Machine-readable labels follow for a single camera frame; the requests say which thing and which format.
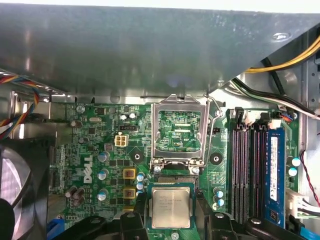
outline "yellow wire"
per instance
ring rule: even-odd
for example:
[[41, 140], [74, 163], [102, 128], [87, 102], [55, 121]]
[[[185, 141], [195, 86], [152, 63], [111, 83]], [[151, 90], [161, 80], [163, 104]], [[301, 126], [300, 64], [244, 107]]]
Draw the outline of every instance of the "yellow wire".
[[282, 63], [280, 65], [276, 66], [270, 66], [270, 67], [259, 67], [259, 68], [249, 68], [246, 73], [263, 73], [268, 71], [275, 71], [278, 69], [290, 67], [291, 65], [294, 65], [296, 63], [299, 63], [303, 61], [304, 59], [308, 58], [312, 54], [314, 54], [317, 50], [320, 48], [320, 36], [301, 54], [296, 56], [295, 58], [291, 59], [290, 61], [287, 61], [285, 63]]

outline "blue ram stick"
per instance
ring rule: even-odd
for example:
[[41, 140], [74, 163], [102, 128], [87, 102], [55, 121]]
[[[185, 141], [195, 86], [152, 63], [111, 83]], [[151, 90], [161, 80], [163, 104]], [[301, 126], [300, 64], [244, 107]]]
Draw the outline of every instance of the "blue ram stick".
[[286, 134], [284, 128], [270, 129], [266, 134], [264, 218], [285, 227]]

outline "capacitor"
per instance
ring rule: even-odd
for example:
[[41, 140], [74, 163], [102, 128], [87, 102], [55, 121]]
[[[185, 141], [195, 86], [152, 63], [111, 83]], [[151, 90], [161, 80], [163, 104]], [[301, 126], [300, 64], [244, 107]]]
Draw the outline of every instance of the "capacitor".
[[144, 184], [142, 182], [138, 182], [135, 187], [138, 190], [142, 190], [142, 189], [144, 189]]
[[295, 177], [298, 174], [298, 171], [295, 167], [290, 167], [288, 170], [288, 174], [290, 177]]
[[101, 152], [99, 155], [98, 155], [98, 160], [99, 162], [105, 162], [106, 160], [109, 160], [110, 159], [110, 153], [109, 152]]
[[225, 200], [219, 199], [217, 203], [219, 207], [222, 207], [223, 205], [225, 205]]
[[79, 144], [88, 144], [90, 142], [89, 138], [85, 137], [80, 137], [78, 140]]
[[79, 105], [79, 106], [76, 106], [75, 110], [77, 113], [83, 114], [85, 112], [86, 108], [82, 105]]
[[126, 120], [126, 119], [127, 119], [127, 115], [121, 114], [121, 115], [120, 115], [120, 119], [121, 119], [122, 121]]
[[73, 199], [79, 200], [85, 194], [85, 189], [80, 187], [73, 195]]
[[218, 198], [222, 198], [224, 196], [224, 192], [223, 191], [217, 191], [215, 194]]
[[301, 164], [301, 160], [300, 160], [300, 158], [295, 157], [295, 158], [292, 159], [291, 163], [292, 163], [293, 166], [299, 167], [300, 164]]
[[135, 194], [135, 196], [138, 197], [139, 194], [143, 194], [143, 193], [144, 193], [143, 190], [137, 191], [136, 194]]
[[138, 182], [142, 182], [145, 179], [145, 175], [143, 172], [139, 172], [138, 175], [136, 176], [136, 180]]
[[77, 129], [79, 129], [79, 128], [81, 128], [81, 127], [83, 126], [83, 124], [82, 124], [81, 121], [73, 120], [73, 121], [70, 122], [70, 126], [71, 126], [72, 128], [77, 128]]
[[221, 189], [218, 188], [218, 187], [215, 187], [215, 188], [213, 189], [213, 193], [214, 193], [218, 198], [222, 198], [222, 197], [224, 196], [224, 192], [221, 191]]
[[66, 193], [64, 194], [65, 197], [67, 199], [71, 198], [73, 194], [75, 194], [75, 192], [78, 190], [78, 188], [76, 186], [72, 186], [69, 188], [68, 191], [66, 191]]
[[107, 169], [102, 169], [98, 172], [98, 179], [105, 180], [108, 177], [109, 171]]
[[105, 188], [102, 188], [102, 189], [98, 192], [98, 194], [97, 194], [96, 197], [98, 198], [99, 201], [104, 201], [104, 200], [106, 200], [108, 194], [109, 194], [108, 190], [105, 189]]
[[85, 201], [85, 198], [84, 198], [84, 196], [82, 196], [82, 197], [80, 197], [80, 199], [73, 201], [73, 206], [74, 206], [75, 208], [77, 208], [77, 207], [79, 207], [84, 201]]
[[130, 113], [130, 114], [129, 114], [129, 118], [130, 118], [130, 119], [135, 119], [135, 118], [136, 118], [136, 114], [133, 113], [133, 112]]

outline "wire bundle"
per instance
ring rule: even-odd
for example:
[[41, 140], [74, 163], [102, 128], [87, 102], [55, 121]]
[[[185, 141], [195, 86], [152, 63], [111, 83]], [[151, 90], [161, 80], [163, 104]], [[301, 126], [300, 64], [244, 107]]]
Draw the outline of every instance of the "wire bundle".
[[301, 103], [293, 100], [290, 97], [287, 97], [285, 95], [279, 95], [271, 92], [263, 92], [254, 90], [247, 85], [245, 85], [240, 79], [234, 78], [231, 80], [232, 86], [238, 90], [240, 93], [242, 93], [245, 96], [258, 99], [261, 101], [265, 101], [268, 103], [276, 104], [276, 105], [282, 105], [286, 106], [290, 109], [296, 110], [297, 112], [300, 112], [302, 114], [305, 114], [313, 119], [320, 120], [320, 115], [316, 114], [314, 111], [310, 110], [309, 108], [303, 106]]
[[10, 135], [10, 133], [12, 133], [12, 131], [15, 130], [15, 128], [19, 124], [23, 123], [26, 117], [29, 116], [34, 111], [34, 109], [39, 103], [39, 91], [38, 91], [37, 85], [34, 82], [24, 79], [23, 77], [20, 77], [20, 76], [8, 76], [0, 79], [0, 84], [5, 84], [5, 83], [19, 83], [19, 84], [30, 86], [34, 93], [34, 100], [33, 100], [33, 104], [29, 107], [29, 109], [25, 113], [19, 116], [15, 116], [15, 117], [0, 121], [0, 127], [6, 126], [12, 123], [12, 125], [9, 128], [7, 128], [4, 132], [0, 134], [0, 140], [7, 138]]
[[251, 67], [246, 73], [264, 73], [269, 71], [280, 71], [288, 68], [292, 68], [297, 64], [303, 63], [305, 60], [309, 59], [320, 49], [320, 36], [311, 44], [305, 51], [296, 56], [294, 59], [291, 59], [285, 63], [269, 66], [269, 67]]
[[316, 203], [318, 204], [318, 206], [320, 207], [319, 198], [318, 198], [318, 196], [317, 196], [317, 194], [316, 194], [316, 191], [315, 191], [315, 189], [314, 189], [314, 186], [313, 186], [312, 183], [311, 183], [310, 176], [309, 176], [309, 173], [308, 173], [308, 169], [307, 169], [307, 166], [306, 166], [306, 164], [305, 164], [305, 159], [304, 159], [305, 152], [306, 152], [305, 150], [302, 151], [302, 153], [301, 153], [301, 155], [300, 155], [300, 160], [301, 160], [301, 163], [302, 163], [302, 165], [303, 165], [303, 168], [304, 168], [304, 171], [305, 171], [305, 174], [306, 174], [306, 179], [307, 179], [307, 181], [308, 181], [308, 183], [309, 183], [309, 187], [310, 187], [310, 189], [311, 189], [311, 191], [312, 191], [312, 193], [313, 193], [313, 197], [314, 197]]

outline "metal frame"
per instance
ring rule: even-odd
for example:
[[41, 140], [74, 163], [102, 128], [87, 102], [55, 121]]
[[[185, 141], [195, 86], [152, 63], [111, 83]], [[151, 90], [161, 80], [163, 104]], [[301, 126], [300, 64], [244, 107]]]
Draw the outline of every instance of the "metal frame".
[[[153, 104], [151, 107], [151, 161], [150, 169], [155, 165], [164, 168], [167, 164], [184, 164], [188, 166], [190, 174], [193, 167], [203, 167], [205, 165], [205, 150], [207, 139], [207, 128], [209, 119], [209, 104], [202, 105], [191, 95], [186, 95], [184, 100], [181, 100], [177, 95], [172, 94], [162, 102]], [[197, 140], [200, 142], [200, 150], [195, 152], [170, 152], [161, 151], [156, 148], [156, 142], [160, 138], [159, 132], [159, 112], [160, 111], [176, 111], [176, 112], [200, 112], [199, 132]]]

